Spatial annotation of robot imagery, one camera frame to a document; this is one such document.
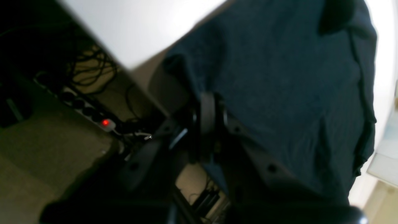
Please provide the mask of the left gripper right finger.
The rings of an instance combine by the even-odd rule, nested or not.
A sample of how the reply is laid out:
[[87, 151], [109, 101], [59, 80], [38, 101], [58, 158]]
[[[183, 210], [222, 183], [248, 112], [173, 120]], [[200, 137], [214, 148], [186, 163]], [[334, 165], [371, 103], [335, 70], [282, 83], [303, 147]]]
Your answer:
[[216, 109], [217, 162], [231, 206], [226, 224], [367, 224], [357, 207], [328, 199], [304, 186], [230, 116]]

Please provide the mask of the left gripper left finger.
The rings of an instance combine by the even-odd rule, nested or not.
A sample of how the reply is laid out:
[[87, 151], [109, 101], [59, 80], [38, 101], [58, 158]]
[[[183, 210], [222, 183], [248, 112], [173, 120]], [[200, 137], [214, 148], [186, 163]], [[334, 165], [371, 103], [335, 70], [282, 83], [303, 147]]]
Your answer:
[[40, 224], [202, 224], [175, 182], [188, 163], [215, 162], [216, 94], [167, 119], [129, 160], [113, 157]]

